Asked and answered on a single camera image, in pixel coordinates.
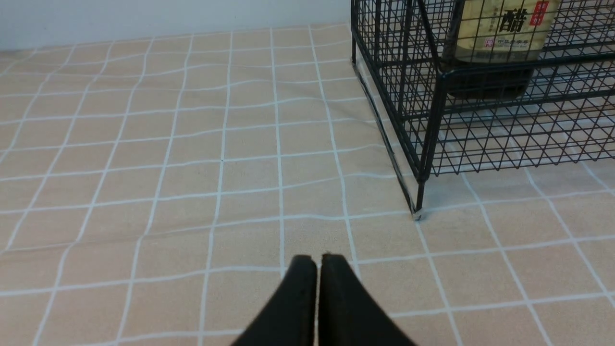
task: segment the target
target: white grid line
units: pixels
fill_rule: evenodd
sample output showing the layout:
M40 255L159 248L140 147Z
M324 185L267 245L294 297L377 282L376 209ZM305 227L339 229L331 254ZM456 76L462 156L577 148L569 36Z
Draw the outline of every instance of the white grid line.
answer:
M584 241L595 241L596 239L585 239ZM518 249L528 249L530 247L505 247L504 250L505 251L510 251L510 250L518 250ZM358 260L356 261L357 265L364 265L364 264L379 264L379 263L386 263L386 262L406 262L406 261L412 261L412 260L418 260L418 259L428 259L429 258L435 258L435 257L449 257L449 256L456 256L456 255L467 255L467 254L484 254L484 253L497 253L499 252L500 249L498 248L489 248L489 249L484 249L484 251L448 251L448 252L431 252L431 253L423 253L423 254L416 254L416 255L411 255L411 256L403 256L403 257L390 257L390 258L378 258L378 259L368 259L368 260ZM280 268L279 267L260 267L260 266L232 266L232 267L219 267L219 268L209 268L209 269L203 269L203 270L194 270L191 272L185 272L185 273L179 273L179 274L174 274L174 275L167 275L167 276L152 276L152 277L143 277L143 278L134 278L134 279L124 279L124 280L112 280L112 281L102 281L102 282L97 282L97 283L89 283L89 284L72 284L72 285L65 285L65 286L59 286L57 288L55 287L49 287L49 288L36 288L36 289L21 289L21 290L16 290L16 291L0 291L0 297L15 297L15 296L26 296L29 294L44 294L44 293L50 293L53 292L54 290L60 292L60 291L73 291L73 290L80 290L80 289L92 289L92 288L103 288L103 287L108 287L108 286L117 286L117 285L122 285L122 284L130 284L131 282L133 283L157 283L157 282L163 282L163 281L173 281L173 280L178 280L178 279L183 279L183 278L189 278L192 276L199 276L199 275L204 275L207 273L223 273L223 272L279 272ZM588 293L588 294L581 294L583 295L589 295L591 297L605 297L605 296L610 296L615 294L615 291L613 292L594 292L594 293ZM572 294L572 295L565 295L565 296L578 296L578 294Z
M470 193L472 194L472 196L474 196L474 199L476 199L477 202L479 203L480 212L482 213L483 218L485 219L485 223L487 224L487 228L489 229L489 232L491 233L491 237L493 238L493 241L495 241L499 249L499 253L500 255L502 255L502 258L504 259L504 262L506 263L506 267L510 271L510 274L512 275L513 280L515 281L515 284L517 285L517 289L519 290L519 292L521 293L521 296L523 297L523 301L526 302L526 306L528 307L528 310L530 311L532 318L534 318L534 322L536 322L536 326L538 327L538 330L540 331L542 338L544 339L544 342L548 346L553 346L553 343L551 342L551 339L549 335L547 334L547 331L544 329L544 326L542 325L542 322L540 318L538 317L538 314L536 313L534 306L530 303L530 298L528 297L528 294L525 291L525 288L523 287L521 280L517 276L517 272L512 266L512 263L510 262L508 255L506 254L506 251L502 247L502 243L500 243L497 233L493 229L493 225L491 224L491 220L489 219L489 216L487 215L487 210L485 208L485 205L482 203L480 197L478 196L478 193L476 193L474 188L472 188L472 185L470 185L470 182L468 181L466 174L462 173L461 177L464 183L466 184L466 186L468 187L468 189L470 190Z
M292 99L286 99L278 101L278 104L301 101L301 100L320 100L317 97L293 97ZM365 101L364 97L349 97L345 99L335 99L335 100L327 100L329 102L350 102L350 101ZM231 106L229 109L237 110L237 109L247 109L247 108L258 108L258 107L266 107L275 105L273 102L265 102L259 103L255 105L246 105L246 106ZM199 111L199 110L224 110L226 107L224 106L199 106L199 107L184 107L179 108L179 111ZM155 110L146 110L146 111L134 111L123 114L93 114L93 115L79 115L79 119L86 118L119 118L123 116L133 116L133 115L150 115L150 114L158 114L158 113L174 113L176 108L169 109L155 109ZM61 120L61 119L71 119L72 116L69 115L61 115L61 116L46 116L46 117L36 117L36 118L26 118L24 121L45 121L45 120ZM7 124L15 124L19 123L19 120L8 120L4 122L0 122L0 125Z
M341 41L336 41L336 42L329 42L329 43L325 43L325 44L317 44L314 47L328 47L328 46L335 46L338 44L346 44L346 43L350 43L350 39L345 39L345 40L341 40ZM232 50L234 50L235 52L251 52L251 51L255 51L255 50L269 50L269 49L297 49L297 48L311 48L312 46L290 46L290 47L285 47L285 46L271 46L271 47L256 47L256 48L232 48ZM227 53L230 52L230 49L218 49L218 50L194 50L192 53L193 54L201 54L201 53ZM169 51L165 51L165 52L150 52L148 53L148 56L152 56L152 55L165 55L165 54L186 54L186 52L182 52L182 51L177 51L177 50L169 50ZM30 59L34 54L32 53L31 56L27 57L27 58L23 58L21 60L17 60L16 62L14 62L14 64L20 63L20 62L26 62L27 60ZM108 62L115 62L115 61L119 61L119 60L124 60L124 59L130 59L130 58L137 58L137 57L141 57L145 55L145 53L137 53L137 54L130 54L130 55L123 55L121 57L115 57L115 58L111 58L109 59ZM105 63L105 61L94 61L94 62L77 62L77 63L67 63L66 66L83 66L83 65L101 65ZM29 63L32 65L39 65L39 66L59 66L59 64L55 64L55 63Z
M338 175L339 175L339 182L341 184L341 190L342 190L342 194L341 194L341 203L342 203L342 210L344 212L344 221L346 223L346 233L348 235L348 243L350 245L350 252L351 252L351 259L352 262L354 263L354 273L355 275L361 279L361 269L359 268L359 266L356 264L357 261L357 250L354 246L354 238L352 237L352 229L351 229L351 225L350 225L350 219L348 218L348 205L346 202L346 181L344 180L344 174L342 173L342 166L339 163L339 155L338 155L338 149L337 149L337 145L335 143L335 131L333 130L333 122L331 121L331 109L329 109L329 104L327 102L327 96L325 95L325 89L322 85L322 80L321 75L320 75L320 67L318 64L318 57L316 54L316 49L314 47L314 35L312 34L312 26L309 26L309 39L310 42L312 43L312 55L314 57L314 61L316 62L316 75L318 76L319 79L319 87L320 87L320 96L322 97L322 99L325 101L325 111L327 112L327 119L329 122L329 133L331 135L331 145L333 147L333 155L335 156L335 165L338 169Z
M588 167L585 165L585 163L583 163L583 166L585 167L586 170L588 170ZM536 190L536 192L538 192L538 194L543 197L547 203L549 204L549 207L551 208L551 211L553 212L553 214L555 215L555 217L557 218L558 222L560 223L562 229L564 229L564 232L566 232L566 234L568 235L568 238L571 240L571 244L574 246L574 249L576 250L576 252L579 254L579 256L581 257L582 261L585 263L585 266L587 267L587 269L589 270L589 272L591 273L592 277L594 278L594 280L596 281L596 283L598 284L598 286L600 287L600 289L603 292L607 292L607 289L605 287L605 285L603 284L602 280L600 279L600 276L598 275L598 273L596 273L596 271L593 269L593 266L591 264L591 262L589 262L589 260L587 259L587 257L585 256L585 254L583 253L583 251L581 250L581 247L579 246L578 241L576 240L576 238L574 237L574 235L572 234L572 232L570 232L570 229L568 228L568 225L566 224L566 222L564 221L564 219L561 217L561 214L557 211L557 208L555 207L555 204L553 203L553 201L538 187L538 185L536 185L536 182L534 181L534 178L532 177L532 175L530 174L530 170L527 167L523 168L525 175L528 178L528 181L530 182L530 185L532 185L532 187ZM466 179L465 174L462 175L464 177L464 181L466 182L466 185L470 188L470 184ZM598 183L602 183L601 180L597 179L597 177L595 177ZM485 220L488 221L488 217L486 216L486 210L483 211L483 215L485 216ZM608 294L606 295L609 302L611 303L611 305L613 307L615 307L615 299L611 296L609 296Z
M220 148L220 170L218 172L218 196L216 197L216 210L213 215L212 227L209 230L209 242L207 249L207 263L205 264L206 272L203 277L203 288L202 294L200 298L200 311L199 311L199 331L205 330L205 317L207 316L207 288L209 286L209 274L210 269L212 267L212 257L213 257L213 242L214 232L216 230L216 226L218 225L218 218L220 217L220 204L222 202L222 183L223 183L223 174L224 174L224 152L226 151L226 124L228 123L229 118L229 106L231 104L231 63L232 63L232 42L233 42L233 32L231 31L230 37L230 49L229 49L229 60L228 67L226 70L226 82L228 83L226 89L226 109L224 110L224 121L222 125L222 145ZM199 336L199 346L203 346L203 337Z
M191 37L190 39L190 46L188 48L188 54L186 54L186 59L184 61L184 79L182 82L182 89L180 91L180 93L177 96L177 101L176 101L176 108L179 109L180 106L180 102L181 102L181 97L183 94L183 88L186 85L186 80L188 79L188 70L186 69L186 67L188 66L188 58L190 57L190 51L192 49L192 42L194 41L194 36ZM146 61L147 61L147 54L144 57L144 62L143 62L143 72L145 72L146 69ZM167 164L169 162L169 157L171 154L171 147L173 145L173 138L175 136L175 129L177 128L177 116L178 116L178 110L175 110L175 113L173 115L173 124L171 126L171 136L169 139L169 142L167 144L167 151L164 157L164 161L162 163L162 169L160 171L160 175L158 176L158 183L156 186L156 193L154 195L154 200L152 202L152 206L151 209L149 211L149 219L148 219L148 224L147 227L145 228L145 232L144 235L147 236L149 234L149 231L152 227L152 224L154 222L154 215L156 213L156 206L158 204L159 201L159 197L160 197L160 192L162 190L162 181L164 180L164 174L166 173L166 168L167 168ZM122 337L122 334L124 333L124 328L126 325L126 321L128 318L128 313L130 310L130 301L132 298L132 289L134 287L134 280L135 280L135 275L137 274L137 265L138 265L138 258L139 258L139 251L141 249L141 241L143 240L144 237L139 237L139 240L137 241L137 244L135 245L135 254L133 257L133 262L132 262L132 266L131 266L131 270L130 270L130 282L128 284L128 290L126 293L126 301L124 304L124 312L122 313L122 319L120 322L120 326L119 329L117 330L117 337L116 337L116 342Z
M66 57L66 60L64 61L64 63L68 62L68 60L70 59L71 55L74 52L74 49L75 49L75 47L73 46L71 51L68 53L68 56ZM17 130L15 130L15 135L13 136L13 140L11 141L8 149L5 150L2 153L2 155L0 156L0 164L4 161L4 158L7 156L8 152L11 149L13 149L13 147L17 143L17 139L19 137L19 133L22 131L22 127L23 127L23 124L25 122L25 119L28 117L28 115L30 113L30 109L32 109L32 106L34 105L34 102L36 101L36 99L38 98L39 94L41 93L42 88L45 86L45 83L48 82L49 79L51 78L51 76L54 75L56 73L56 71L59 71L62 67L64 67L64 65L60 65L60 67L58 67L57 69L51 71L50 73L43 73L43 75L45 75L46 77L43 80L43 82L41 82L41 84L39 85L38 90L36 91L36 94L33 95L32 99L28 103L28 106L26 107L26 110L23 112L22 118L12 122L12 123L19 123L19 125L17 126Z
M543 197L545 197L546 195L544 194L544 192L542 192L542 190L536 185L536 182L534 181L534 179L532 178L530 171L527 168L524 168L525 174L527 175L530 184L534 187L534 189L536 189L536 191ZM553 213L555 214L555 217L557 218L557 220L559 221L561 227L564 229L564 231L566 232L566 234L568 235L568 238L572 241L571 244L574 246L574 249L577 251L577 253L579 254L579 256L581 257L581 259L583 260L583 262L585 263L585 265L587 266L587 269L589 270L589 272L592 274L592 277L594 278L594 280L596 281L596 283L598 284L598 286L600 287L600 289L602 290L602 292L606 293L607 289L604 285L604 283L602 283L602 280L600 279L600 276L598 275L598 273L596 273L596 271L593 269L593 266L591 264L591 262L589 262L589 260L587 259L587 257L585 256L585 254L583 253L583 251L581 250L581 247L579 246L579 242L576 240L576 238L574 237L574 235L572 234L572 232L570 232L570 228L568 228L568 225L566 224L566 222L564 221L564 219L561 217L560 213L557 211L557 208L555 207L553 201L551 201L550 199L547 198L547 202L549 204L549 207L551 208L551 211L553 211ZM615 307L615 299L613 299L613 297L607 295L607 298L609 299L609 302L611 302L611 305L613 307Z
M113 117L109 117L109 118L119 118L121 116L113 116ZM351 121L358 121L364 124L374 124L376 121L372 121L372 120L360 120L360 119L354 119L354 118L339 118L339 119L334 119L332 120L333 123L343 123L343 122L351 122ZM227 131L242 131L242 130L252 130L252 129L267 129L270 127L279 127L279 126L296 126L296 125L305 125L305 124L323 124L323 123L328 123L328 120L309 120L309 121L294 121L294 122L290 122L290 123L282 123L282 124L260 124L260 125L252 125L252 126L236 126L236 127L229 127L226 130ZM190 137L198 137L200 135L206 135L206 134L215 134L218 132L222 132L222 128L219 129L210 129L210 130L202 130L202 131L198 131L198 132L192 132L189 134L182 134L182 135L173 135L172 138L190 138ZM151 141L156 141L156 140L168 140L171 139L171 136L163 136L163 137L147 137L147 138L138 138L138 139L122 139L120 141L118 141L119 143L133 143L133 142L151 142ZM89 147L92 145L103 145L103 144L114 144L115 141L114 140L105 140L102 142L85 142L85 143L73 143L73 144L66 144L64 147ZM61 148L62 145L46 145L46 146L42 146L42 147L23 147L23 148L11 148L11 149L6 149L6 150L0 150L0 152L3 151L29 151L29 150L45 150L45 149L59 149Z
M38 48L35 48L35 49L32 50L32 52L30 52L30 54L27 57L14 60L12 63L9 64L9 66L5 67L5 69L0 73L0 76L4 76L13 66L15 66L16 64L18 64L20 62L28 60L29 58L31 58L34 55L36 55L37 52L38 52Z
M280 144L280 111L277 103L277 83L276 83L276 53L274 51L273 29L269 29L269 40L271 42L271 79L273 80L273 101L275 103L274 111L276 113L276 152L277 152L277 186L278 186L278 202L280 204L280 277L284 279L285 269L285 234L284 234L284 181L282 177L282 149Z
M109 53L111 52L111 46L112 46L112 45L113 45L113 44L109 45L109 48L108 48L108 50L107 50L107 57L109 56ZM70 60L71 56L73 55L74 50L75 50L75 46L73 46L73 48L71 49L71 52L68 54L68 56L67 56L67 58L66 58L66 61L69 61L69 60ZM88 88L90 87L90 85L92 85L92 83L93 83L95 80L96 80L96 78L94 78L93 80L91 80L91 81L88 83L88 85L86 85L85 90L83 91L83 94L81 95L81 99L80 99L80 101L79 101L79 105L77 106L77 109L75 110L75 113L74 113L73 119L71 120L71 124L69 125L69 127L68 127L68 131L66 132L66 135L65 135L65 138L64 138L63 145L66 145L66 144L68 143L68 139L70 138L71 131L73 130L74 124L75 124L75 122L76 122L76 120L77 120L77 115L79 114L79 110L81 110L81 106L83 106L83 102L84 102L84 100L85 100L85 95L87 95L87 90L88 90ZM47 170L47 175L49 175L49 174L53 171L54 166L56 165L56 163L57 163L58 159L60 158L60 155L62 154L62 151L63 151L63 150L64 150L64 146L63 146L62 148L60 148L60 149L58 150L58 152L56 153L56 155L55 155L55 157L54 157L54 161L52 162L52 164L49 166L49 168L48 168L48 170ZM47 182L47 177L44 177L44 178L42 179L42 181L41 181L41 185L40 185L39 189L37 190L37 192L36 192L36 193L34 194L34 196L32 197L32 202L31 202L31 204L28 206L28 209L31 209L31 208L34 206L34 204L35 204L35 202L36 202L36 200L37 200L37 198L38 198L38 196L39 196L40 192L42 191L43 186L45 185L45 183L46 183L46 182ZM24 212L24 213L23 213L23 215L22 215L22 219L20 219L20 221L25 220L25 218L26 218L26 215L27 215L27 214L28 214L28 211ZM77 236L77 239L76 239L76 240L75 240L75 242L74 242L75 244L76 244L76 243L78 243L78 242L79 242L79 240L81 239L81 236L83 235L83 231L85 230L85 225L86 225L86 224L87 224L87 217L86 217L86 219L84 219L84 221L83 221L83 224L82 224L82 226L81 226L81 230L79 231L79 235ZM12 244L12 241L13 241L14 237L17 235L17 232L18 232L17 230L18 230L18 227L15 227L15 233L13 234L13 237L10 239L10 241L7 243L7 248L8 248L8 247L10 247L10 245ZM58 270L57 270L57 272L56 272L56 277L55 277L55 282L54 282L54 288L53 288L53 290L52 290L52 292L51 292L51 295L50 295L50 297L49 297L49 301L47 302L47 306L46 306L46 308L45 308L45 312L44 312L44 314L43 314L43 317L42 317L42 319L41 319L41 322L40 322L40 324L39 324L39 327L38 327L38 329L37 329L37 331L36 331L36 335L34 336L34 340L32 341L32 344L33 344L33 345L38 345L38 343L39 343L39 341L40 341L40 339L41 339L41 336L42 336L42 332L43 332L43 330L45 329L45 325L46 325L46 323L47 323L47 319L49 318L49 315L51 314L51 308L52 308L52 307L53 307L53 305L54 305L55 296L56 296L56 294L57 294L57 292L58 292L58 287L60 286L60 280L62 279L62 271L63 271L63 268L64 268L64 263L65 263L65 260L66 260L66 256L68 255L68 252L70 251L70 249L72 248L72 246L73 246L73 245L68 246L68 247L67 247L67 248L66 248L66 249L62 252L62 257L61 257L61 259L60 259L60 263L58 264Z
M68 55L66 56L66 60L65 62L68 62L68 60L71 58L73 52L74 52L75 47L73 46L73 48L70 50L70 52L68 53ZM51 77L51 75L53 74L53 72L49 73L47 75L47 77L45 78L45 80L41 83L41 85L39 86L38 91L40 92L42 90L42 87L45 85L45 83L49 80L49 78ZM0 165L2 164L4 158L6 158L6 156L9 154L10 150L15 146L15 144L17 143L17 140L19 138L19 135L21 133L23 124L24 124L24 119L27 118L28 114L30 113L30 109L32 108L32 105L34 105L34 102L36 101L37 96L34 96L31 100L30 103L28 104L28 107L26 108L26 110L23 112L23 117L22 117L22 121L19 122L19 126L17 127L17 130L15 130L15 134L13 136L13 140L11 141L8 149L6 151L4 151L2 153L2 156L0 156ZM66 143L68 142L68 137L70 135L70 131L73 128L73 124L74 124L74 119L75 119L75 115L73 115L73 120L71 121L71 124L67 130L67 133L65 135L63 144L66 145ZM38 189L36 190L36 192L34 193L34 196L32 197L32 199L30 200L30 203L28 205L27 209L30 209L34 206L36 199L38 197L38 195L41 193L43 186L45 185L45 183L47 182L47 175L49 175L55 165L55 163L58 161L58 158L60 157L60 154L62 153L63 150L63 146L60 146L60 149L58 150L58 152L55 154L54 160L52 161L52 163L50 164L49 168L47 169L47 174L42 178L41 183L38 186ZM13 244L13 241L15 240L15 237L17 236L17 232L19 231L19 228L21 227L23 221L26 219L26 216L28 215L28 212L24 212L22 217L19 219L19 221L17 222L17 224L15 225L15 228L13 229L13 232L11 233L9 240L7 241L6 247L5 249L10 248L10 246Z
M431 268L431 272L434 276L435 284L438 287L438 292L440 293L440 298L442 299L442 303L444 304L443 311L446 313L448 317L448 321L451 324L451 329L453 330L453 334L455 336L455 341L458 346L463 346L463 340L461 339L461 335L459 333L459 329L457 328L457 322L455 322L455 317L453 315L453 311L451 309L451 305L448 302L448 298L446 297L446 291L444 291L444 286L442 286L442 280L440 279L440 275L438 274L438 268L435 266L434 256L429 251L429 246L427 245L427 240L425 239L425 235L423 234L423 230L418 222L415 223L416 231L418 232L419 238L421 239L421 244L423 246L423 250L425 251L425 258L429 262L429 267Z
M360 54L357 57L357 64L360 67L361 74L364 75L365 74L365 62L363 61L363 59L360 56ZM368 89L370 95L374 94L373 90L371 89L370 83L367 83L367 89ZM396 142L396 140L393 140L392 142L393 143L391 143L391 145L394 147L395 146L394 143ZM438 292L440 293L440 298L442 299L442 303L444 304L443 312L446 313L446 316L448 317L448 322L451 325L451 330L453 331L453 335L455 336L455 341L457 342L457 345L458 346L463 346L463 340L461 339L461 335L459 333L459 329L457 328L457 322L455 322L455 317L453 315L453 311L451 310L450 303L448 301L448 298L446 297L446 292L444 291L444 286L442 286L442 281L440 279L440 275L438 274L438 269L435 266L435 262L434 262L434 258L433 258L434 255L429 250L429 246L427 245L427 240L425 239L425 235L423 234L423 230L421 229L420 224L415 222L415 226L416 226L416 231L417 231L417 233L419 235L419 238L421 240L421 245L423 246L423 251L425 252L425 254L423 255L424 256L423 258L426 258L428 263L429 263L429 268L431 269L432 275L434 276L434 280L435 280L436 286L438 287Z

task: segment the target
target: dark glass bottle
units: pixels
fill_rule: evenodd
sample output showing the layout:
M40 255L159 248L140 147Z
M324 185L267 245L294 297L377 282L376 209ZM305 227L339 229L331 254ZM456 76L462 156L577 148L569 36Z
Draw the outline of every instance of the dark glass bottle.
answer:
M514 64L538 58L553 8L558 5L559 0L551 0L550 4L532 0L456 0L442 67L444 71L460 68L465 72L451 78L449 94L459 99L515 99L523 95L534 70L514 68ZM465 6L473 8L464 10ZM489 73L472 69L494 64L502 69Z

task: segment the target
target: wire rack leg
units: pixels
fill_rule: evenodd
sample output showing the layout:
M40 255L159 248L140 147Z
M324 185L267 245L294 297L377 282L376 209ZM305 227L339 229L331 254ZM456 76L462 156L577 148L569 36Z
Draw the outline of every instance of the wire rack leg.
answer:
M415 221L421 220L421 216L422 216L421 208L423 207L423 194L425 190L425 182L419 183L418 198L416 201L417 204L415 205L414 201L412 200L412 196L410 196L410 192L408 191L408 186L406 185L406 181L403 178L402 171L399 169L399 164L397 163L397 159L395 158L395 152L393 151L393 148L391 147L389 137L387 136L386 130L384 129L382 118L380 117L380 113L378 112L378 109L376 108L376 102L374 101L374 98L371 96L371 93L367 87L367 83L363 79L363 76L361 75L361 72L359 71L359 68L356 64L355 55L354 55L355 45L353 44L352 47L353 47L352 68L354 69L354 73L357 75L357 78L359 79L359 82L361 83L361 86L363 87L363 92L365 93L365 96L370 102L371 110L374 113L374 117L376 118L376 124L378 125L378 130L380 131L380 135L382 136L383 141L384 141L384 146L386 147L386 151L389 154L389 158L391 159L391 164L393 165L393 169L395 170L395 175L397 176L397 181L399 182L399 186L402 189L403 197L406 199L406 203L408 203L408 208L410 209L410 212L412 213L412 217L414 218L414 220Z

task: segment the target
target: black wire rack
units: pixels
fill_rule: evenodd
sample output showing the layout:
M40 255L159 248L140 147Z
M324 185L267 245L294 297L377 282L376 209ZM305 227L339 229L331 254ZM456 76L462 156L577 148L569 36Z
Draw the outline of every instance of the black wire rack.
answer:
M515 60L519 50L512 46L524 42L513 37L510 50L500 56L506 58L504 63L470 60L451 66L447 58L451 37L463 38L458 33L459 23L466 20L455 16L456 6L470 1L496 2L351 3L352 62L372 102L415 219L420 218L425 182L431 174L615 158L615 0L555 1L558 6L542 49L528 48L522 51L526 54L523 59ZM537 3L525 1L531 7ZM512 18L510 12L500 8L493 17L473 20L502 26L504 15ZM521 19L534 20L536 13L523 13L527 16ZM471 39L500 38L476 34ZM485 46L493 43L481 42ZM418 183L416 202L410 197L374 99L357 68L357 50ZM480 56L472 53L470 57ZM511 89L516 95L507 94Z

